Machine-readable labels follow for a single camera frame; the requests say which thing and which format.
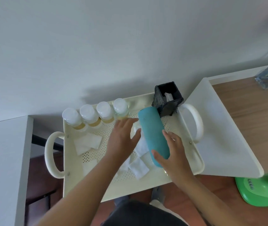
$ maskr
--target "white lid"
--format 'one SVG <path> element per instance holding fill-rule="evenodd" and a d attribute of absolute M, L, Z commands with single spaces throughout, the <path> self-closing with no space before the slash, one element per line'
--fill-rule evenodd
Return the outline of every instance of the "white lid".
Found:
<path fill-rule="evenodd" d="M 108 102 L 100 102 L 96 106 L 99 116 L 103 119 L 111 119 L 113 117 L 113 110 Z"/>
<path fill-rule="evenodd" d="M 67 108 L 62 113 L 63 119 L 70 125 L 81 124 L 82 119 L 79 113 L 73 108 Z"/>
<path fill-rule="evenodd" d="M 83 105 L 79 110 L 80 115 L 87 122 L 95 122 L 98 119 L 98 114 L 91 105 Z"/>
<path fill-rule="evenodd" d="M 124 114 L 129 109 L 126 100 L 123 98 L 117 98 L 113 102 L 113 107 L 114 107 L 115 112 L 118 114 Z"/>

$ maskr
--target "white handle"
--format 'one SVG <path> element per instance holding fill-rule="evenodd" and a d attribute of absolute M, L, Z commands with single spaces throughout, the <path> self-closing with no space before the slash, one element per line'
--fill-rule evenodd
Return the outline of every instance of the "white handle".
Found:
<path fill-rule="evenodd" d="M 190 111 L 190 113 L 192 114 L 192 116 L 196 122 L 196 127 L 197 127 L 196 137 L 195 137 L 195 139 L 193 139 L 193 141 L 194 141 L 194 143 L 199 143 L 199 141 L 203 137 L 203 133 L 204 133 L 204 126 L 203 126 L 202 118 L 201 118 L 200 114 L 198 113 L 198 111 L 196 110 L 196 108 L 194 106 L 192 106 L 191 104 L 183 104 L 183 105 L 181 105 L 181 107 L 188 109 Z"/>
<path fill-rule="evenodd" d="M 49 173 L 55 178 L 64 178 L 64 176 L 65 176 L 65 172 L 58 170 L 56 164 L 54 163 L 54 159 L 53 159 L 54 140 L 57 137 L 64 137 L 64 136 L 65 136 L 65 134 L 62 132 L 54 132 L 48 137 L 46 144 L 45 144 L 46 167 L 47 167 Z"/>

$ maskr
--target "jar with white lid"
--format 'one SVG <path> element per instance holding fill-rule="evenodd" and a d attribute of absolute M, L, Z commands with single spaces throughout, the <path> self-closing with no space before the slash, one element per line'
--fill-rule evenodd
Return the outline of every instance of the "jar with white lid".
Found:
<path fill-rule="evenodd" d="M 108 102 L 98 103 L 96 110 L 104 123 L 109 124 L 114 121 L 114 112 Z"/>
<path fill-rule="evenodd" d="M 73 108 L 67 108 L 62 113 L 63 119 L 69 124 L 72 128 L 78 131 L 85 131 L 88 127 L 83 122 L 80 114 Z"/>
<path fill-rule="evenodd" d="M 91 105 L 83 105 L 79 110 L 79 114 L 82 116 L 83 120 L 86 121 L 86 123 L 92 128 L 99 128 L 102 124 L 98 113 Z"/>
<path fill-rule="evenodd" d="M 123 118 L 128 117 L 129 107 L 128 107 L 128 103 L 126 102 L 125 99 L 117 98 L 113 102 L 113 108 L 114 108 L 114 111 L 115 111 L 115 113 L 117 115 L 118 120 L 121 120 Z"/>

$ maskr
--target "green scale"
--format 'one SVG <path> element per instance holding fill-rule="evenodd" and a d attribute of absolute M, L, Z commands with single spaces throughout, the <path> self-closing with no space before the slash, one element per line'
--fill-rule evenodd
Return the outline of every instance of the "green scale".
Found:
<path fill-rule="evenodd" d="M 268 174 L 261 178 L 235 178 L 242 198 L 250 205 L 268 207 Z"/>

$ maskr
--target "dark clothing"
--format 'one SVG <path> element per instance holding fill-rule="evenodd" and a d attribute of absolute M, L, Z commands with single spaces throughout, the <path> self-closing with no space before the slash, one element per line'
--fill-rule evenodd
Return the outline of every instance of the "dark clothing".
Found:
<path fill-rule="evenodd" d="M 102 226 L 187 226 L 179 218 L 152 205 L 135 200 L 119 204 Z"/>

